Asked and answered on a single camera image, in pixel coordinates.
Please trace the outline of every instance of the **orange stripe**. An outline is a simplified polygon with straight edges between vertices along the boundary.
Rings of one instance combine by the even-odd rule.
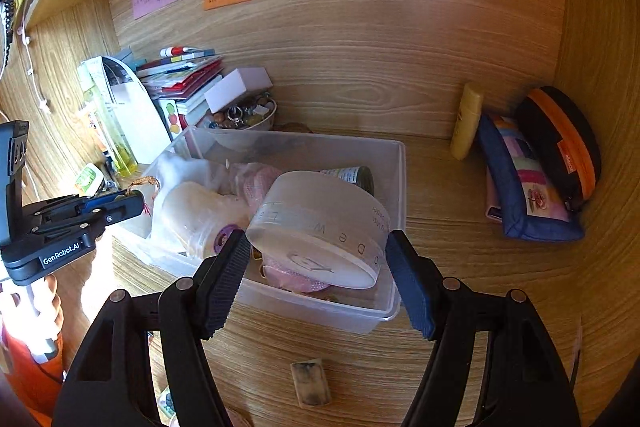
[[[558,130],[570,151],[578,171],[578,178],[582,186],[582,197],[586,201],[593,194],[596,187],[596,174],[591,162],[591,155],[584,144],[580,133],[574,124],[560,109],[558,104],[542,89],[534,89],[529,93],[529,98],[546,114],[551,124]]]

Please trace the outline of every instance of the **red and white pen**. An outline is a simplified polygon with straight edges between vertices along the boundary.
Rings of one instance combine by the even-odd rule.
[[[178,55],[184,55],[185,53],[199,52],[198,48],[185,48],[183,46],[174,46],[173,48],[165,48],[160,50],[161,57],[177,57]]]

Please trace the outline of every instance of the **dirty eraser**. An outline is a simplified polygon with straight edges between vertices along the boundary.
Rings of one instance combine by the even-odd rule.
[[[311,409],[331,403],[331,392],[326,383],[322,359],[294,362],[291,364],[293,384],[302,409]]]

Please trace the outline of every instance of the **black and orange case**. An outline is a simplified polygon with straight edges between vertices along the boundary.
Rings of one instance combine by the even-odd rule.
[[[570,210],[580,210],[600,179],[600,149],[577,105],[558,88],[533,89],[515,112],[520,131]]]

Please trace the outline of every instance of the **blue pouch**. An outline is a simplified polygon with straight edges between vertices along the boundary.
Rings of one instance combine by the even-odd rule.
[[[498,192],[504,235],[528,241],[584,237],[513,120],[483,113],[478,141]]]

